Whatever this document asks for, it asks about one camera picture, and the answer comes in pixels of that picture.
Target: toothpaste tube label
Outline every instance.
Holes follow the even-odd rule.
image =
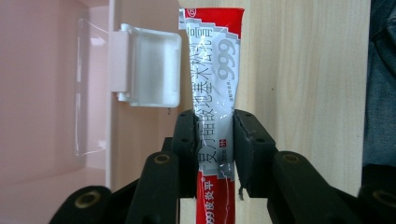
[[[189,39],[199,172],[196,223],[234,223],[233,110],[241,8],[182,8]]]

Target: pink surface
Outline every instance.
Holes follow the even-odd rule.
[[[70,193],[105,184],[104,169],[85,168],[104,168],[104,153],[99,162],[75,153],[78,19],[87,9],[78,0],[0,1],[0,223],[48,223]]]

